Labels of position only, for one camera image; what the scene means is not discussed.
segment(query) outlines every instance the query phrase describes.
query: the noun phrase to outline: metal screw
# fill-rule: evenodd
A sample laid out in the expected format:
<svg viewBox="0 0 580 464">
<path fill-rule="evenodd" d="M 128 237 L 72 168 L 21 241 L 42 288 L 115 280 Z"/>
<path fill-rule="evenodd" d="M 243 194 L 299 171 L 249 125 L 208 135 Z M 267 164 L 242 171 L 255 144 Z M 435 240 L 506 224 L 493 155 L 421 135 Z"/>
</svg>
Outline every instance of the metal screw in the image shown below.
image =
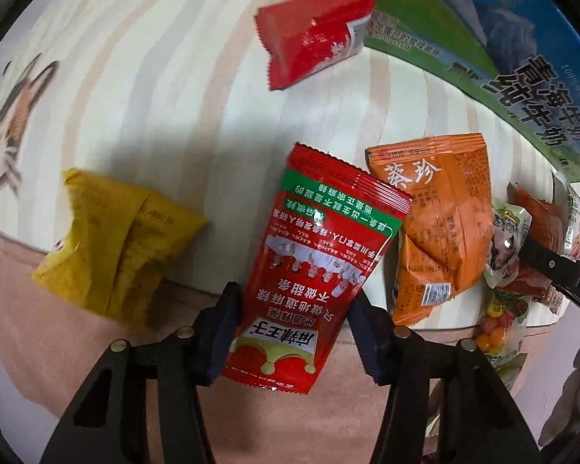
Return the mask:
<svg viewBox="0 0 580 464">
<path fill-rule="evenodd" d="M 191 338 L 195 334 L 195 331 L 190 326 L 182 326 L 176 330 L 176 336 L 178 338 Z"/>
<path fill-rule="evenodd" d="M 109 348 L 113 353 L 122 353 L 127 348 L 127 345 L 129 345 L 129 343 L 121 338 L 120 340 L 114 340 Z"/>
<path fill-rule="evenodd" d="M 462 346 L 462 349 L 470 353 L 477 348 L 477 343 L 470 338 L 465 338 L 464 340 L 462 340 L 462 342 L 460 342 L 460 345 Z"/>
<path fill-rule="evenodd" d="M 393 328 L 393 334 L 397 336 L 397 338 L 408 338 L 411 336 L 412 332 L 405 326 L 396 326 Z"/>
</svg>

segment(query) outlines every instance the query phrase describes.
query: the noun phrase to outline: cartoon animal drawing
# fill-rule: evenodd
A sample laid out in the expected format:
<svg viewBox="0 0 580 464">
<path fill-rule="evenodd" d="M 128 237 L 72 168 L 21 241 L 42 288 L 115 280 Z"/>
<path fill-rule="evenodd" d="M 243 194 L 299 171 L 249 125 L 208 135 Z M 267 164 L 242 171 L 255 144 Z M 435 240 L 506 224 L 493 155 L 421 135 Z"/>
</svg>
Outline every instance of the cartoon animal drawing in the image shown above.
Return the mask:
<svg viewBox="0 0 580 464">
<path fill-rule="evenodd" d="M 37 55 L 22 71 L 0 110 L 0 189 L 8 184 L 16 196 L 22 185 L 22 173 L 17 168 L 22 137 L 32 109 L 54 78 L 59 64 L 53 61 L 31 79 L 30 72 L 40 56 Z"/>
</svg>

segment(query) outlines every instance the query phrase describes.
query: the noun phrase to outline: crumpled yellow wrapper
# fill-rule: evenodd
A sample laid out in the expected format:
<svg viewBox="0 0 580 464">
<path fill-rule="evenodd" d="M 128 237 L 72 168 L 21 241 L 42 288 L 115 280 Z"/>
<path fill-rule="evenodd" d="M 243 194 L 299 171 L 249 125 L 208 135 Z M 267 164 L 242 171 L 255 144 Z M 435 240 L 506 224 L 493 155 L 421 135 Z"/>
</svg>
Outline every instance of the crumpled yellow wrapper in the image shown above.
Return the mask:
<svg viewBox="0 0 580 464">
<path fill-rule="evenodd" d="M 168 265 L 206 219 L 156 192 L 91 172 L 70 169 L 63 177 L 71 230 L 32 280 L 95 314 L 145 324 Z"/>
</svg>

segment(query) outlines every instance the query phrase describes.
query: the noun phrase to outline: white table surface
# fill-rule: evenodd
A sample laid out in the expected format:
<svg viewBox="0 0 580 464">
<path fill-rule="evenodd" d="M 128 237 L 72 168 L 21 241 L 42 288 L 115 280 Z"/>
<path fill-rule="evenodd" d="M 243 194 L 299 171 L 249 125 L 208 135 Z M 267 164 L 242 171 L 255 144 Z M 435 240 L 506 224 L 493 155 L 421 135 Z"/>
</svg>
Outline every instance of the white table surface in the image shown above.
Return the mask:
<svg viewBox="0 0 580 464">
<path fill-rule="evenodd" d="M 219 293 L 228 280 L 246 281 L 294 142 L 365 168 L 366 147 L 479 131 L 493 196 L 506 198 L 511 181 L 551 200 L 552 166 L 511 126 L 381 52 L 364 49 L 269 92 L 252 16 L 276 1 L 35 0 L 0 45 L 0 108 L 36 54 L 32 75 L 60 65 L 25 132 L 19 197 L 0 191 L 3 235 L 50 249 L 70 223 L 60 172 L 101 172 L 210 218 L 173 277 Z M 365 290 L 384 305 L 382 267 Z M 417 328 L 475 324 L 483 291 L 480 284 L 441 305 Z M 529 325 L 556 319 L 531 306 Z"/>
</svg>

